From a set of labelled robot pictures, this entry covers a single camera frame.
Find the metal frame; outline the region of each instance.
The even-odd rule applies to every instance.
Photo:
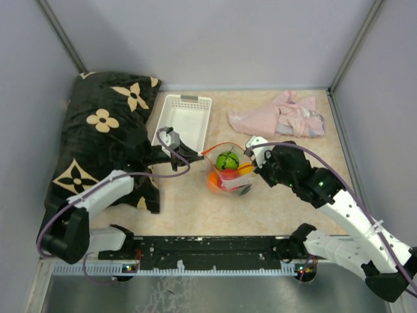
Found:
[[[45,18],[48,20],[52,29],[57,34],[69,58],[72,60],[72,62],[76,66],[77,70],[79,72],[87,72],[88,70],[87,70],[87,67],[85,66],[85,63],[82,61],[81,57],[77,53],[74,45],[72,44],[71,40],[69,39],[68,35],[63,29],[62,25],[59,23],[59,20],[57,19],[55,13],[52,11],[48,3],[48,0],[35,0],[35,1],[38,3],[40,10],[44,13]],[[343,153],[345,155],[345,159],[347,162],[349,174],[352,179],[353,187],[355,189],[355,192],[364,201],[365,205],[368,204],[368,201],[366,199],[364,188],[361,183],[358,168],[356,167],[354,156],[351,152],[352,151],[351,145],[349,143],[349,139],[346,136],[343,119],[340,114],[339,107],[335,99],[334,93],[336,89],[338,88],[344,75],[346,74],[347,70],[349,69],[350,64],[353,62],[355,55],[358,53],[358,50],[360,49],[363,41],[365,40],[366,35],[369,33],[371,26],[374,24],[379,13],[381,12],[383,4],[384,4],[384,0],[374,1],[371,7],[371,10],[369,11],[367,15],[367,18],[362,24],[352,46],[347,52],[346,57],[338,70],[338,73],[336,74],[331,86],[327,89],[328,101],[330,103],[332,114],[334,116],[334,121],[336,123],[336,128],[338,131]],[[35,279],[32,285],[31,296],[28,299],[28,304],[24,312],[31,312],[31,313],[41,312],[42,305],[46,296],[46,291],[50,283],[50,278],[51,278],[51,275],[53,274],[53,271],[55,270],[55,263],[56,263],[55,260],[51,260],[51,261],[41,260],[39,262]],[[394,312],[406,313],[408,312],[408,306],[406,302],[407,301],[404,297],[400,297],[396,303],[389,304],[390,310],[393,313]]]
[[[87,72],[87,67],[81,60],[81,57],[78,55],[74,45],[71,43],[71,40],[65,33],[61,23],[59,23],[59,20],[57,19],[55,13],[52,11],[52,8],[50,7],[49,3],[46,0],[35,1],[38,3],[39,9],[42,11],[45,18],[50,23],[53,31],[55,31],[55,33],[57,34],[58,39],[61,41],[64,49],[66,50],[73,64],[76,66],[78,72]]]
[[[368,34],[371,26],[373,25],[374,21],[377,19],[381,9],[382,5],[384,4],[385,0],[375,0],[371,10],[369,11],[364,23],[362,24],[358,34],[356,35],[356,38],[354,42],[352,43],[352,46],[350,47],[349,51],[347,52],[347,55],[345,59],[343,60],[338,73],[336,74],[336,77],[334,78],[331,86],[328,88],[329,93],[331,95],[334,94],[335,90],[338,88],[338,85],[341,81],[341,79],[346,74],[347,69],[349,68],[349,65],[352,63],[354,56],[358,52],[359,47],[361,46],[361,43],[363,43],[366,35]]]

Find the gray panel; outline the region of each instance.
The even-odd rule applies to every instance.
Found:
[[[0,312],[20,312],[76,70],[35,1],[0,10]]]
[[[386,1],[336,91],[370,209],[410,246],[417,246],[416,29],[415,0]]]
[[[137,277],[97,286],[82,276],[53,276],[42,313],[78,312],[389,312],[357,276],[319,264],[315,280],[293,277]]]
[[[372,0],[49,0],[90,70],[174,89],[328,87]]]

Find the clear plastic bag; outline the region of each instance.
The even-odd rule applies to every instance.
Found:
[[[210,191],[243,196],[251,190],[256,174],[252,161],[235,143],[224,142],[203,152],[206,183]]]

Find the red fruit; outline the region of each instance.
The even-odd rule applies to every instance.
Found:
[[[231,180],[236,179],[238,177],[240,177],[240,174],[236,170],[232,170],[231,168],[227,168],[227,169],[220,172],[219,178],[218,178],[218,185],[224,191],[227,191],[227,192],[235,191],[239,187],[226,189],[224,186],[222,186],[222,180],[223,181],[231,181]]]

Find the white cable tie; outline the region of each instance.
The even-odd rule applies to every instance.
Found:
[[[384,222],[383,220],[376,221],[374,225],[371,225],[371,227],[369,227],[368,230],[364,232],[364,237],[366,239],[369,239],[371,236],[374,236],[377,233],[380,233],[383,229],[383,227],[381,227],[383,222]]]

